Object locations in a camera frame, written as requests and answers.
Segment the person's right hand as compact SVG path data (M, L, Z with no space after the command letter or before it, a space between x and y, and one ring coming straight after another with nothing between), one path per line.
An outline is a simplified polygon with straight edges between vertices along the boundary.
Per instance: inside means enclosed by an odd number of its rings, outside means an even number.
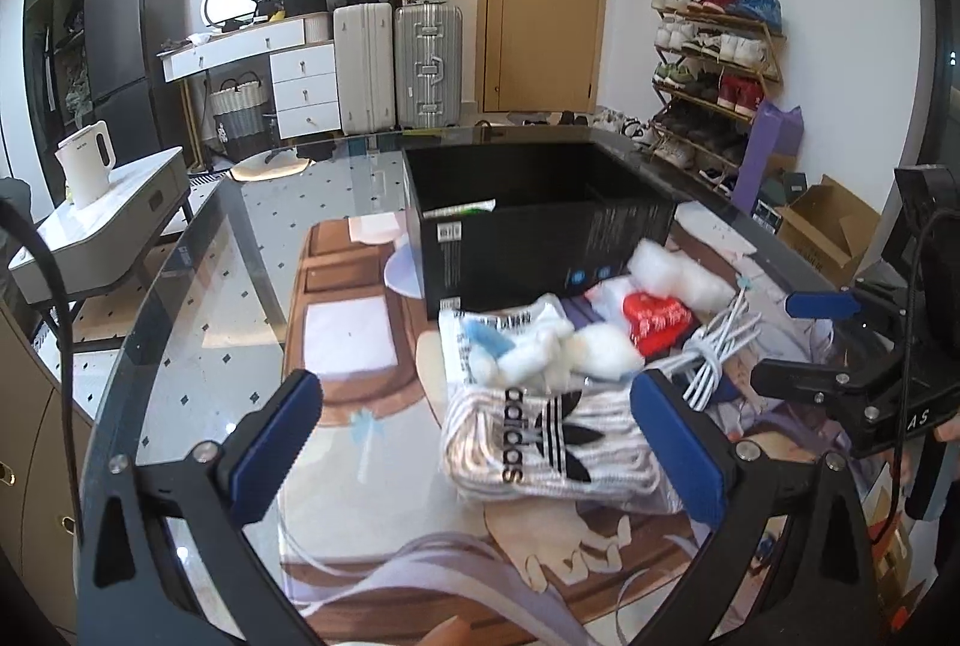
M960 414L955 415L946 423L937 426L934 435L940 442L960 441Z

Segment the person's left hand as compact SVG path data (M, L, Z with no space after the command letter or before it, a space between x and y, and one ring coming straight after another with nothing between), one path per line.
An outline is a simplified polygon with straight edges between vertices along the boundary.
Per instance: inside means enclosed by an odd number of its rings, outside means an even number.
M469 643L470 623L451 617L439 623L416 643L416 646L466 646Z

